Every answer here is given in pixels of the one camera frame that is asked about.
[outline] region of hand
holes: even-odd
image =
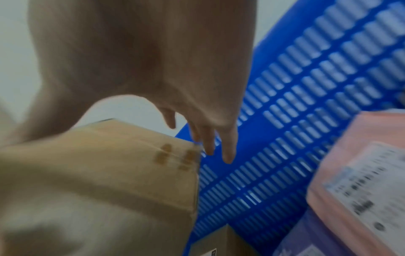
[[[62,133],[97,101],[132,94],[170,128],[185,116],[208,155],[218,132],[231,163],[255,14],[255,0],[31,0],[43,84],[7,143]]]

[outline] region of finger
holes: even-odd
[[[236,156],[238,127],[235,125],[230,129],[218,129],[217,131],[222,141],[222,159],[225,163],[231,164]]]
[[[167,126],[171,129],[176,129],[176,112],[168,108],[158,108],[162,113]]]
[[[70,94],[42,88],[31,105],[26,120],[6,137],[2,145],[18,144],[65,132],[94,103],[95,100],[81,100]]]
[[[205,153],[209,156],[214,155],[215,151],[215,130],[209,126],[199,126],[197,130],[201,136]]]
[[[194,142],[200,142],[201,137],[200,137],[200,134],[199,134],[195,124],[193,122],[188,121],[188,120],[187,120],[187,123],[189,124],[190,135],[191,135],[191,138],[193,139],[193,141]]]

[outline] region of small cardboard box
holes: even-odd
[[[189,256],[258,256],[259,254],[226,225],[191,245]]]
[[[3,148],[0,254],[179,256],[199,158],[191,142],[115,120]]]

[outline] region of white wall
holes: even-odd
[[[24,118],[39,89],[36,59],[26,25],[28,0],[0,0],[0,104],[16,121]],[[258,0],[255,43],[279,20],[295,0]],[[116,97],[96,104],[78,123],[118,118],[168,135],[176,135],[186,120],[177,118],[177,129],[164,124],[160,113],[148,101],[131,96]]]

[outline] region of blue plastic basket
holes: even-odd
[[[232,165],[203,154],[190,242],[229,223],[270,255],[304,213],[309,181],[360,110],[403,108],[405,4],[299,0],[254,50]],[[191,140],[185,126],[177,137]]]

